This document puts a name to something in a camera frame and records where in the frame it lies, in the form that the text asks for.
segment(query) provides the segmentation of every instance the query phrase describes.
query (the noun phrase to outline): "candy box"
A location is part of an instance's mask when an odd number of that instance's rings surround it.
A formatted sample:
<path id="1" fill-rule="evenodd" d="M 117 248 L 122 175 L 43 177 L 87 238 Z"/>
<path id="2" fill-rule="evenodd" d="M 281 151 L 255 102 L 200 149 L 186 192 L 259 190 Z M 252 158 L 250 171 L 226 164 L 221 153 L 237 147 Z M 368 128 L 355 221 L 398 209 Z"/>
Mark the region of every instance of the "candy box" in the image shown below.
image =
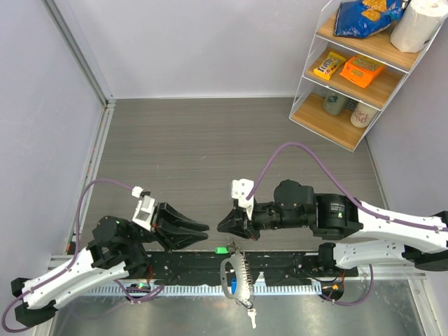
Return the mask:
<path id="1" fill-rule="evenodd" d="M 384 64 L 374 59 L 357 55 L 345 63 L 340 75 L 358 86 L 366 88 L 385 69 Z"/>

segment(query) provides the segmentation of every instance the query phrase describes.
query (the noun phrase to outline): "gray cup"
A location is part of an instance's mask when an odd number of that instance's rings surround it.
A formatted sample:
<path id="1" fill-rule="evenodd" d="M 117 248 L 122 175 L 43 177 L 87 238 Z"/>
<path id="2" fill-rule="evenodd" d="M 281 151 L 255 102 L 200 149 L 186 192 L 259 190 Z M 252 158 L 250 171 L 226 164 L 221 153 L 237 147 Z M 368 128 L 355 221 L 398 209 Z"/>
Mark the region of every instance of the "gray cup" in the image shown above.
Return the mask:
<path id="1" fill-rule="evenodd" d="M 327 96 L 323 100 L 322 107 L 325 111 L 327 111 L 327 113 L 333 116 L 337 116 L 344 109 L 347 99 L 348 98 L 345 97 L 343 94 L 329 90 Z"/>

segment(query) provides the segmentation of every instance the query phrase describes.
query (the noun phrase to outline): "white cup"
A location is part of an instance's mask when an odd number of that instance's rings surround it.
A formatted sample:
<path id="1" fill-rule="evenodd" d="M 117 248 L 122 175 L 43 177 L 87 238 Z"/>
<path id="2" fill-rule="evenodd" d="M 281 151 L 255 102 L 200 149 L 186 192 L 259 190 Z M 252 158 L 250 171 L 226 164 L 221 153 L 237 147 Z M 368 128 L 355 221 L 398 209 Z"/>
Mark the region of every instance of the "white cup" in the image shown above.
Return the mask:
<path id="1" fill-rule="evenodd" d="M 350 121 L 355 127 L 367 127 L 377 112 L 377 109 L 363 103 L 359 103 L 355 108 L 355 111 L 351 114 Z"/>

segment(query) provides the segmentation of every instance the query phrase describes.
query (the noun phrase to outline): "gray floor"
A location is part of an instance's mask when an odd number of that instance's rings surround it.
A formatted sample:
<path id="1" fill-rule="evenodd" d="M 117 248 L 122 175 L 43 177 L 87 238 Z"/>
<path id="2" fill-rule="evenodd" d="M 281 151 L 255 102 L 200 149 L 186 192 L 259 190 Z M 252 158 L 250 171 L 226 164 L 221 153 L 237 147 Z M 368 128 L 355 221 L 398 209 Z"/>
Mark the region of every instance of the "gray floor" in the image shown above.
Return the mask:
<path id="1" fill-rule="evenodd" d="M 217 223 L 231 209 L 232 179 L 255 180 L 274 150 L 287 141 L 309 146 L 357 198 L 377 206 L 382 199 L 362 143 L 355 153 L 311 133 L 288 119 L 292 99 L 121 100 L 115 107 L 98 177 L 149 188 L 187 217 L 209 224 L 209 239 L 193 249 L 214 249 L 227 241 Z M 308 154 L 285 150 L 267 173 L 256 198 L 272 200 L 283 179 L 313 186 L 318 193 L 336 187 Z M 136 199 L 115 186 L 95 187 L 82 244 L 106 214 L 129 218 Z M 246 249 L 315 249 L 321 240 L 308 229 L 262 232 L 260 241 L 236 238 Z"/>

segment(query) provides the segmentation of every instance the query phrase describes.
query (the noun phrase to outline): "white bracket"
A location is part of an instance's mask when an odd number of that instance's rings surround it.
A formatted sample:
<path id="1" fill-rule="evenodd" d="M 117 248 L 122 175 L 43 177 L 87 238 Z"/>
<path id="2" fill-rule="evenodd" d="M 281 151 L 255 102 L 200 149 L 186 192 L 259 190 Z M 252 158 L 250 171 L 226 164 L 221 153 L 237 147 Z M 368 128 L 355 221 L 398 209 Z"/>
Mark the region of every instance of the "white bracket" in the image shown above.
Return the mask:
<path id="1" fill-rule="evenodd" d="M 390 219 L 400 219 L 403 221 L 417 223 L 430 228 L 437 227 L 440 230 L 446 225 L 439 217 L 418 217 L 406 215 L 377 208 L 366 202 L 361 202 L 363 207 L 376 214 L 388 216 Z M 376 218 L 362 210 L 358 210 L 358 221 L 364 225 L 362 230 L 352 234 L 350 238 L 375 238 L 400 242 L 404 245 L 412 246 L 424 253 L 438 253 L 447 250 L 448 232 L 432 231 L 409 227 L 394 223 L 390 220 Z"/>
<path id="2" fill-rule="evenodd" d="M 30 291 L 32 287 L 61 272 L 68 267 L 69 263 L 70 260 L 52 269 L 47 274 L 26 281 L 22 292 Z M 79 251 L 75 264 L 67 272 L 32 291 L 23 298 L 23 301 L 28 304 L 30 309 L 39 309 L 45 307 L 51 300 L 55 300 L 54 307 L 60 309 L 86 291 L 112 280 L 129 276 L 128 271 L 125 271 L 126 264 L 124 261 L 110 269 L 93 268 L 92 263 L 92 253 L 83 248 Z"/>
<path id="3" fill-rule="evenodd" d="M 155 199 L 151 196 L 143 196 L 137 203 L 132 221 L 147 231 L 151 231 L 151 221 L 153 220 Z"/>
<path id="4" fill-rule="evenodd" d="M 397 241 L 374 240 L 355 244 L 337 243 L 333 249 L 336 266 L 343 270 L 368 264 L 408 263 L 401 253 L 403 243 Z"/>
<path id="5" fill-rule="evenodd" d="M 247 218 L 252 219 L 253 212 L 253 196 L 247 200 L 247 195 L 253 188 L 253 181 L 242 178 L 241 180 L 232 181 L 232 199 L 238 200 L 238 207 L 246 210 Z"/>

